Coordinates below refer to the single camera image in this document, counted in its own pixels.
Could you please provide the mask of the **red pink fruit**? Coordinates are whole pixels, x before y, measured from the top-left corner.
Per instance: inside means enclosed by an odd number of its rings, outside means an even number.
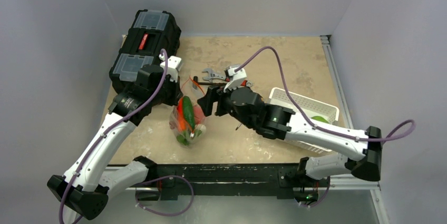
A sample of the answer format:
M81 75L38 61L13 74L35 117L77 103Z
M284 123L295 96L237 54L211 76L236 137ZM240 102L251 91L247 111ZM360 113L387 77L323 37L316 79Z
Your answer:
M195 117L195 124L205 124L206 116L204 115L202 108L198 104L194 105L193 112Z

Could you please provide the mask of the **green cucumber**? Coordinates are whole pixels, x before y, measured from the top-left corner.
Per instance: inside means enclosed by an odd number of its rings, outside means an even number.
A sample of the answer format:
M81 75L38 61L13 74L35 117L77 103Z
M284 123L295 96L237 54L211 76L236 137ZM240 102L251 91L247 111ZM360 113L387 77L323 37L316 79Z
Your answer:
M193 112L193 104L188 96L183 97L183 115L191 132L195 129L195 117Z

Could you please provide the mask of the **clear orange-zip bag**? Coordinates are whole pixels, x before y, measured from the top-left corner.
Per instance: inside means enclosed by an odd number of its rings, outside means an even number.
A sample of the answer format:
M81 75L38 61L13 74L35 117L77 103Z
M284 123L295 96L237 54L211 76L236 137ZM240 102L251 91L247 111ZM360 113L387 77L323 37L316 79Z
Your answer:
M203 138L207 130L206 117L197 103L199 98L205 96L205 92L197 76L187 79L181 91L183 96L170 114L169 125L176 141L188 147Z

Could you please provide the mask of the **orange carrot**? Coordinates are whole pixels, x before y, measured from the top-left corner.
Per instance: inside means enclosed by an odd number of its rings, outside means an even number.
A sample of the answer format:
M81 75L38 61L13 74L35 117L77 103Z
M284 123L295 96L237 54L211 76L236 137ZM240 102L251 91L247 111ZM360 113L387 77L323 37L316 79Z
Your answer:
M177 105L177 122L178 122L178 130L179 132L183 132L186 130L187 125L183 115L183 98L181 98Z

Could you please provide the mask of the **green bell pepper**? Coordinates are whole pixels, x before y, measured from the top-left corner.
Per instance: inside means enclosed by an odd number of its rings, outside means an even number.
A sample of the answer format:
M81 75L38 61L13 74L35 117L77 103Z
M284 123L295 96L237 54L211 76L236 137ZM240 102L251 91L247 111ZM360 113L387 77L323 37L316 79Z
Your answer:
M190 146L191 144L196 143L200 139L202 134L203 134L202 130L197 130L194 133L184 131L176 136L176 140L183 146Z

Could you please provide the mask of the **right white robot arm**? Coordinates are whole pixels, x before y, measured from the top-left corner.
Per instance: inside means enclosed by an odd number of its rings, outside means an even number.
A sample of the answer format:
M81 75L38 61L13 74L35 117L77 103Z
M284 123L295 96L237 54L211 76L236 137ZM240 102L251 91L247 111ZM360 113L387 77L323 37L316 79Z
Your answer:
M198 99L205 116L229 114L249 129L267 139L291 144L307 143L335 151L335 155L301 158L297 181L307 186L315 180L338 174L352 174L358 179L377 182L381 179L382 136L379 128L354 130L330 123L306 121L287 97L285 90L273 88L267 101L248 87L224 92L211 86Z

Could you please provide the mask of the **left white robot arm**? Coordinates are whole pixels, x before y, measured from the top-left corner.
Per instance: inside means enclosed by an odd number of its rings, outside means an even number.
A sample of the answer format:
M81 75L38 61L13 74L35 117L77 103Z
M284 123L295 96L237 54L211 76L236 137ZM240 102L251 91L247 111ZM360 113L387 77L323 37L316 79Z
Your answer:
M156 164L138 157L112 174L106 167L124 140L158 104L174 106L181 92L177 66L163 62L139 69L134 82L114 97L98 132L75 163L63 175L53 175L48 188L60 201L59 223L92 220L109 199L126 188L157 181Z

